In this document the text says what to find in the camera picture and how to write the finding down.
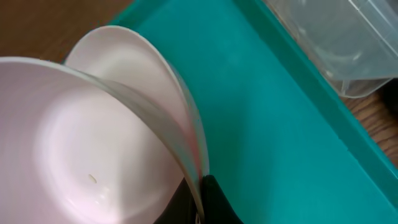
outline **wooden surface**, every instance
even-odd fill
[[[132,0],[0,0],[0,56],[61,62],[89,30]],[[398,123],[377,94],[343,100],[398,167]]]

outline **transparent container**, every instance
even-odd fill
[[[342,96],[398,77],[398,1],[264,0]]]

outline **black object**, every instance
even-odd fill
[[[205,224],[242,224],[226,199],[217,180],[207,175],[202,180],[201,191]],[[166,209],[155,224],[197,224],[197,209],[185,179],[181,181]]]
[[[379,94],[390,113],[398,118],[398,79],[385,84],[379,90]]]

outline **turquoise tray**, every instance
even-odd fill
[[[200,112],[210,172],[244,223],[398,223],[398,171],[256,0],[137,0]]]

